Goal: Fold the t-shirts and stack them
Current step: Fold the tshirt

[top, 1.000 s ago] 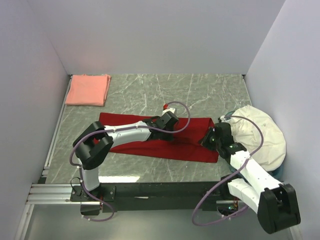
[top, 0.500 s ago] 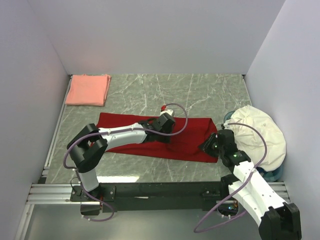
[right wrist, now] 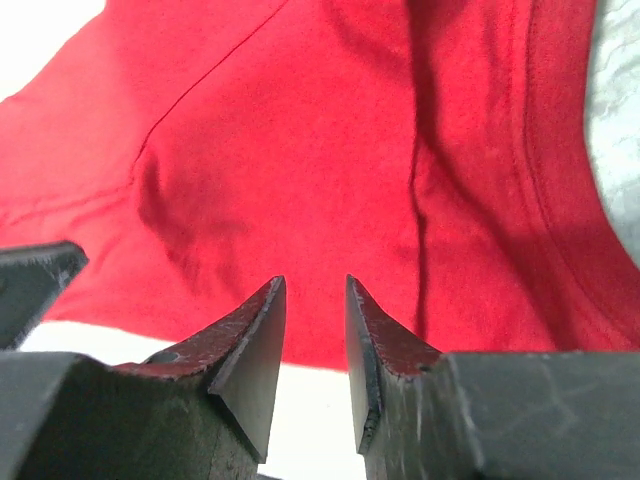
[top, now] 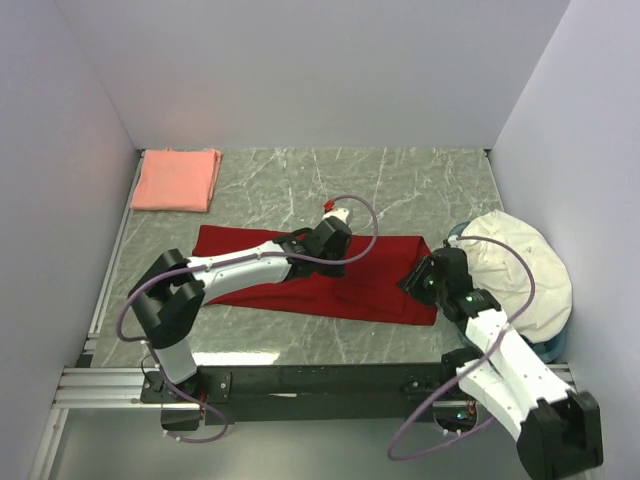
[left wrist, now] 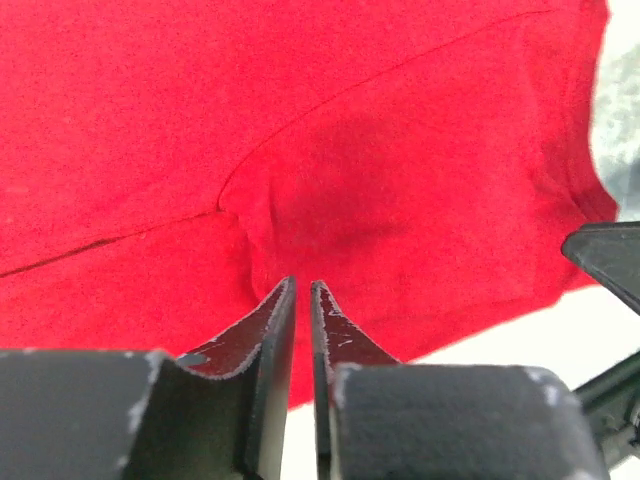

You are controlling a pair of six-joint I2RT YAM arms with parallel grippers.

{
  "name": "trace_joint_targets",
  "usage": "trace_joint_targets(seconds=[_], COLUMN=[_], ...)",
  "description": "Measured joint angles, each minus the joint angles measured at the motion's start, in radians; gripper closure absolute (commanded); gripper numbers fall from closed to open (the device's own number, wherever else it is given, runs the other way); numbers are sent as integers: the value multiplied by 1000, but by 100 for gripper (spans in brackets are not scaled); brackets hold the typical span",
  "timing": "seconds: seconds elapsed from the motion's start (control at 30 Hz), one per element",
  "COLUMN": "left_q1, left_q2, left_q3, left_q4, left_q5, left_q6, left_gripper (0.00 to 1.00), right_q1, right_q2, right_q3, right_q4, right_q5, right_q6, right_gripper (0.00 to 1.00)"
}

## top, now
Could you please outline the red t shirt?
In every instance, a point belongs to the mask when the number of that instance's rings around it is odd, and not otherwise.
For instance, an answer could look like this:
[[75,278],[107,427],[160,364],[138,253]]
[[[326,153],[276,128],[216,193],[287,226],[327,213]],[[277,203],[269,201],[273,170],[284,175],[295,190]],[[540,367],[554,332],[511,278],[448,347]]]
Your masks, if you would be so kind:
[[346,274],[254,286],[223,295],[215,304],[390,324],[432,326],[437,309],[398,288],[424,256],[431,253],[420,236],[380,236]]

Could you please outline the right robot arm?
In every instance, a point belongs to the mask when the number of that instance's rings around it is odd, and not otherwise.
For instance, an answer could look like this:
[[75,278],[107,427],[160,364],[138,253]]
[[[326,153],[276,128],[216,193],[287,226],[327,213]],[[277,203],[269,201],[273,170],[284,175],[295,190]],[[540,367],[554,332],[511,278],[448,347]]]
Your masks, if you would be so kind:
[[555,374],[515,330],[515,318],[489,291],[474,286],[462,249],[435,250],[398,286],[414,300],[439,307],[470,343],[442,359],[438,387],[406,426],[444,395],[468,395],[510,433],[530,478],[564,479],[603,465],[598,402]]

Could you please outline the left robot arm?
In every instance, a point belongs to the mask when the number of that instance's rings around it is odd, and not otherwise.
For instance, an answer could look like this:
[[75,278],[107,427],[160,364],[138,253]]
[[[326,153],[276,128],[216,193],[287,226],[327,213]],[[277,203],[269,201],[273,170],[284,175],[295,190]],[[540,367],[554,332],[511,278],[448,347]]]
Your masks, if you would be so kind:
[[212,257],[161,255],[130,292],[133,312],[165,372],[164,389],[176,401],[204,396],[187,342],[204,304],[250,287],[280,284],[318,273],[344,274],[352,232],[335,215],[313,229],[280,235],[256,247]]

